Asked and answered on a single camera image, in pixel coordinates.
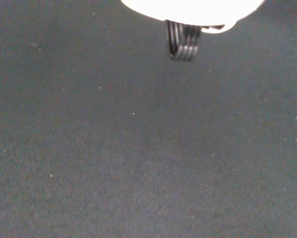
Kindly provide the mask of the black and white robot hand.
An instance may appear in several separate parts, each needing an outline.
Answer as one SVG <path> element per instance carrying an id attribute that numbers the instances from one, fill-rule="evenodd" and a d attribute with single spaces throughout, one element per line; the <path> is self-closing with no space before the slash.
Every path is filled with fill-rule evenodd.
<path id="1" fill-rule="evenodd" d="M 255 12 L 264 0 L 122 0 L 144 16 L 164 21 L 169 56 L 192 61 L 201 34 L 220 34 Z"/>

